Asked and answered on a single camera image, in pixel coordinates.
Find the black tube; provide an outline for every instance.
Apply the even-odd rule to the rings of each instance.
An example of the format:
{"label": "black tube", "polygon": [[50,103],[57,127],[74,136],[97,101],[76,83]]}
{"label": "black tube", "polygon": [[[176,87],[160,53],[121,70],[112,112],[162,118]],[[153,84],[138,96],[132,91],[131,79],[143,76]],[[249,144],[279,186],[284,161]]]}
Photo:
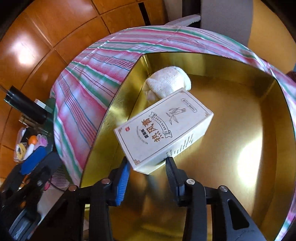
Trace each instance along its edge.
{"label": "black tube", "polygon": [[13,108],[39,124],[43,124],[47,118],[47,111],[30,100],[14,86],[11,86],[4,99]]}

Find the blue object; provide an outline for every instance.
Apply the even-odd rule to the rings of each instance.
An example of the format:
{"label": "blue object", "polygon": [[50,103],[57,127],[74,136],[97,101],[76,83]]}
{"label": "blue object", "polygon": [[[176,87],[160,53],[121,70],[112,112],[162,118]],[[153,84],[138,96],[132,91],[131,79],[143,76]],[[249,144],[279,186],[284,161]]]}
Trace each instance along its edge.
{"label": "blue object", "polygon": [[33,153],[21,164],[20,172],[22,175],[28,175],[46,156],[45,147],[38,147]]}
{"label": "blue object", "polygon": [[120,180],[117,186],[117,195],[116,195],[116,205],[119,206],[124,199],[124,194],[126,192],[126,186],[128,184],[128,178],[130,174],[130,165],[127,163],[123,168]]}

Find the gold tray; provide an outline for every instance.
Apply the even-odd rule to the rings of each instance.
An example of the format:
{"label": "gold tray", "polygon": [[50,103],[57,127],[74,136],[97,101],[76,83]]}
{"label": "gold tray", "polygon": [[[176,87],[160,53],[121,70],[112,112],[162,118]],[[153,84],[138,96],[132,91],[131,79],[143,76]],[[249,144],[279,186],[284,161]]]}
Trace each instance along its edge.
{"label": "gold tray", "polygon": [[[182,68],[190,93],[214,113],[204,137],[175,162],[204,186],[226,185],[267,240],[274,240],[288,214],[295,184],[295,136],[277,81],[250,65],[200,53],[149,53],[135,64],[102,122],[81,187],[118,167],[124,154],[114,128],[147,108],[146,78],[167,66]],[[151,175],[132,171],[122,205],[110,209],[119,241],[182,240],[186,209],[172,200],[165,167]],[[208,209],[208,240],[212,224]]]}

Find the orange chinese characters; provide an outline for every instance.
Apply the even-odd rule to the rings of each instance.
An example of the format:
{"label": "orange chinese characters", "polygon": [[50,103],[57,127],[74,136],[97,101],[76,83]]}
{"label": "orange chinese characters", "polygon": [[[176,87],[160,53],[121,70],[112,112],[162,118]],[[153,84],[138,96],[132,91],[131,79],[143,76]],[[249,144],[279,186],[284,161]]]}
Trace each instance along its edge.
{"label": "orange chinese characters", "polygon": [[152,136],[152,139],[154,140],[154,142],[158,142],[158,141],[160,141],[161,138],[163,139],[163,136],[162,136],[162,134],[159,133],[159,131],[156,132],[156,133]]}
{"label": "orange chinese characters", "polygon": [[148,119],[143,120],[142,124],[143,124],[143,126],[146,127],[150,122],[151,122],[151,120],[148,118]]}
{"label": "orange chinese characters", "polygon": [[149,134],[150,134],[151,132],[153,132],[153,131],[157,131],[157,129],[155,129],[155,128],[153,127],[153,123],[151,124],[151,126],[149,126],[148,128],[146,128],[146,130],[149,132]]}

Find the cardboard box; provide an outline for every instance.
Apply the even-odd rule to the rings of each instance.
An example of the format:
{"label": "cardboard box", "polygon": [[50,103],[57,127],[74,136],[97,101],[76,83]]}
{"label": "cardboard box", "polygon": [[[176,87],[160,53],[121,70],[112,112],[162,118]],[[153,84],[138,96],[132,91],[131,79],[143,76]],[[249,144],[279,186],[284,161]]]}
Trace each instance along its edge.
{"label": "cardboard box", "polygon": [[213,113],[179,89],[114,130],[132,168],[150,174],[202,137]]}

